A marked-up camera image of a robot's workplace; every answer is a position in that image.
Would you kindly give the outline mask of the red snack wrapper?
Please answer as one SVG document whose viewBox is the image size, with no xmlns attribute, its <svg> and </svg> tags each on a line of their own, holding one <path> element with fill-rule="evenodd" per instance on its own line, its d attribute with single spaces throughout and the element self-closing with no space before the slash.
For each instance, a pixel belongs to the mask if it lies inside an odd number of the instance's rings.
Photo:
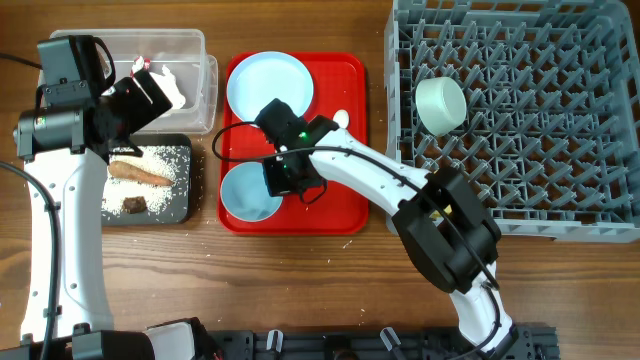
<svg viewBox="0 0 640 360">
<path fill-rule="evenodd" d="M 134 59 L 131 67 L 130 76 L 133 77 L 135 73 L 141 70 L 148 70 L 150 68 L 151 60 L 143 56 L 138 56 Z"/>
</svg>

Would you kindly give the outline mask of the brown carrot-like food piece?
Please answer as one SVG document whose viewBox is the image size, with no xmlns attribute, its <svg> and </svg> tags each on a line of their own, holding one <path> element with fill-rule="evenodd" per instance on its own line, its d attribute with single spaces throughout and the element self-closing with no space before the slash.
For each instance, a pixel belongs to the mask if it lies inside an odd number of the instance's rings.
<svg viewBox="0 0 640 360">
<path fill-rule="evenodd" d="M 130 180 L 142 184 L 153 186 L 172 186 L 173 181 L 152 173 L 139 167 L 122 161 L 114 161 L 108 165 L 110 175 L 117 179 Z"/>
</svg>

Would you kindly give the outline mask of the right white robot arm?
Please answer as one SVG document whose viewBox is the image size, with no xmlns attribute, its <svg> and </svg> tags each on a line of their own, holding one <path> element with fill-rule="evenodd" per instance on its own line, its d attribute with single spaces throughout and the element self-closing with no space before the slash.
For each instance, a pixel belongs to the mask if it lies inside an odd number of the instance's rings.
<svg viewBox="0 0 640 360">
<path fill-rule="evenodd" d="M 279 99 L 259 112 L 255 124 L 276 150 L 263 160 L 272 195 L 336 182 L 380 207 L 417 271 L 450 296 L 471 354 L 506 354 L 513 321 L 495 278 L 501 231 L 458 170 L 401 164 L 337 122 L 321 115 L 306 121 Z"/>
</svg>

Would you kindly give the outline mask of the yellow plastic cup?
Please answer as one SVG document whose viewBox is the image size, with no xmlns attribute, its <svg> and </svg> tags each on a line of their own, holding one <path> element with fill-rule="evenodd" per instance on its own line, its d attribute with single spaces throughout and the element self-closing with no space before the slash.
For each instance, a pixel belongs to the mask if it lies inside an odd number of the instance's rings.
<svg viewBox="0 0 640 360">
<path fill-rule="evenodd" d="M 431 215 L 430 218 L 431 219 L 442 219 L 443 218 L 443 214 L 446 214 L 447 216 L 449 216 L 452 213 L 452 208 L 450 205 L 446 206 L 442 211 L 438 211 L 435 210 Z"/>
</svg>

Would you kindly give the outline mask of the white napkin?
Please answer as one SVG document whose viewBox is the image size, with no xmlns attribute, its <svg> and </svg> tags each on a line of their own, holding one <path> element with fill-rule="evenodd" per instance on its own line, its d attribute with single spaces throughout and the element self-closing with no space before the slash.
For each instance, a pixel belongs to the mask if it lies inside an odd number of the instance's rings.
<svg viewBox="0 0 640 360">
<path fill-rule="evenodd" d="M 177 86 L 176 76 L 166 65 L 161 67 L 160 73 L 151 71 L 150 75 L 172 103 L 172 108 L 162 114 L 161 118 L 168 117 L 173 110 L 179 110 L 185 106 L 186 97 L 181 93 Z"/>
</svg>

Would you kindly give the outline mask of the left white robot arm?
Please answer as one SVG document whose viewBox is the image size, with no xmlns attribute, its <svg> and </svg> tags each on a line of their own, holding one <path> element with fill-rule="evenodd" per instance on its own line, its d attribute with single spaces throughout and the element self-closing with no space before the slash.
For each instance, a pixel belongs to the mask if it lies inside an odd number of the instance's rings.
<svg viewBox="0 0 640 360">
<path fill-rule="evenodd" d="M 171 102 L 145 70 L 115 73 L 105 43 L 91 35 L 38 45 L 44 81 L 13 133 L 30 191 L 30 294 L 17 347 L 5 359 L 217 359 L 197 318 L 142 332 L 114 327 L 106 296 L 101 207 L 113 146 L 138 155 L 131 135 Z"/>
</svg>

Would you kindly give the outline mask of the white rice pile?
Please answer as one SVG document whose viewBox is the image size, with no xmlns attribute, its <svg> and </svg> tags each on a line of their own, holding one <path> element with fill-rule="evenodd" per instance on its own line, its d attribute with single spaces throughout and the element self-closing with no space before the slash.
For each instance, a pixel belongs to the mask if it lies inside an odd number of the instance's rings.
<svg viewBox="0 0 640 360">
<path fill-rule="evenodd" d="M 102 195 L 103 220 L 116 223 L 178 222 L 186 216 L 189 207 L 191 148 L 188 145 L 151 145 L 141 148 L 142 155 L 128 155 L 124 148 L 117 148 L 110 155 L 109 164 L 122 161 L 149 173 L 168 178 L 172 186 L 153 186 L 110 175 Z M 137 214 L 122 211 L 127 197 L 143 196 L 147 209 Z"/>
</svg>

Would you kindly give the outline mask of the green bowl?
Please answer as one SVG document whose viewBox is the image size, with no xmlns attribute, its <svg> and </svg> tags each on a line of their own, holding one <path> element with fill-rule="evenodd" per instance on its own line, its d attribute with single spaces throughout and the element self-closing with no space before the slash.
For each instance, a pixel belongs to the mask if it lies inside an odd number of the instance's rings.
<svg viewBox="0 0 640 360">
<path fill-rule="evenodd" d="M 462 88 L 449 77 L 420 81 L 415 91 L 416 109 L 426 130 L 443 136 L 463 124 L 467 101 Z"/>
</svg>

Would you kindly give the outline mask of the white plastic spoon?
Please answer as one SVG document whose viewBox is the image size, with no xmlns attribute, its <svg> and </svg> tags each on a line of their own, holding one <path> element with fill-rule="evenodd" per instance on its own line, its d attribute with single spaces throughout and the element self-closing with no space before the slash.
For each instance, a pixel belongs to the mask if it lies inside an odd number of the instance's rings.
<svg viewBox="0 0 640 360">
<path fill-rule="evenodd" d="M 340 109 L 333 115 L 333 121 L 337 123 L 340 128 L 346 129 L 350 122 L 349 113 L 344 109 Z"/>
</svg>

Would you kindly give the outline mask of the small light blue bowl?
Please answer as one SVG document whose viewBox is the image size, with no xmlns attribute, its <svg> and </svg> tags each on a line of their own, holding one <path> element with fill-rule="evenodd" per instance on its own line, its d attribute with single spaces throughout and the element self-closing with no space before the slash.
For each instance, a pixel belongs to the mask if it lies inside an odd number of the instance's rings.
<svg viewBox="0 0 640 360">
<path fill-rule="evenodd" d="M 271 196 L 261 163 L 247 162 L 233 167 L 223 178 L 220 200 L 230 215 L 255 223 L 273 216 L 283 198 Z"/>
</svg>

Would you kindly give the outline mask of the brown food scrap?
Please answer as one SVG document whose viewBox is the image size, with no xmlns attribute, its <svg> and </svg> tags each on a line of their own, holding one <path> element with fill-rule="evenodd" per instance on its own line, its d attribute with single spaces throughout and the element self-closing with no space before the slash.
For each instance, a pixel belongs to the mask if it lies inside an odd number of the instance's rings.
<svg viewBox="0 0 640 360">
<path fill-rule="evenodd" d="M 137 214 L 147 209 L 146 200 L 143 196 L 127 197 L 122 202 L 122 211 L 128 214 Z"/>
</svg>

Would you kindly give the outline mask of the large light blue plate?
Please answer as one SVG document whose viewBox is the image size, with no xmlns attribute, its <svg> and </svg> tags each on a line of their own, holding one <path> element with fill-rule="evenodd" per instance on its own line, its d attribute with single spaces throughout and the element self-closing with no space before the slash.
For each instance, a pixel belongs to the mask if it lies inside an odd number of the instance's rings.
<svg viewBox="0 0 640 360">
<path fill-rule="evenodd" d="M 308 68 L 296 57 L 276 51 L 260 52 L 232 70 L 226 96 L 234 115 L 244 122 L 254 121 L 273 99 L 302 116 L 313 101 L 314 82 Z"/>
</svg>

